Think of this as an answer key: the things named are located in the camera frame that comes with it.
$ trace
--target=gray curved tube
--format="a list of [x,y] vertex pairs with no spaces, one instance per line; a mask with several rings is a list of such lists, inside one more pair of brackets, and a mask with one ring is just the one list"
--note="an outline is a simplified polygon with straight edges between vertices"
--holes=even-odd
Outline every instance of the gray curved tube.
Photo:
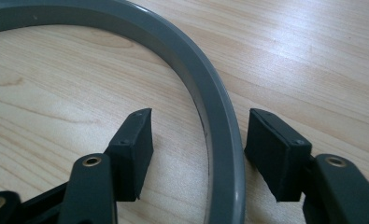
[[176,26],[126,1],[0,0],[0,32],[71,24],[123,35],[153,50],[180,76],[198,109],[209,157],[205,223],[243,223],[245,174],[234,109],[205,54]]

